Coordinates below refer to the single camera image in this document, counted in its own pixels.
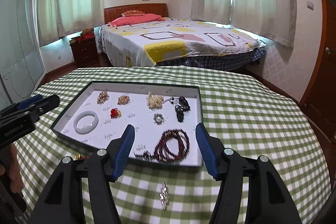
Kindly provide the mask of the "person's left hand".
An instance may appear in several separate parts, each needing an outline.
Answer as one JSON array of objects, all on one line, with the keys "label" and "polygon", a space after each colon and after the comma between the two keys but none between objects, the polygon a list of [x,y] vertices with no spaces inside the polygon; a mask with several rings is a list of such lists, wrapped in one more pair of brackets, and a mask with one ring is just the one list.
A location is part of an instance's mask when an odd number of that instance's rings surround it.
[{"label": "person's left hand", "polygon": [[10,166],[8,168],[0,165],[1,175],[7,173],[11,182],[10,188],[13,193],[19,193],[23,189],[23,181],[20,174],[19,163],[17,160],[17,149],[14,144],[9,145]]}]

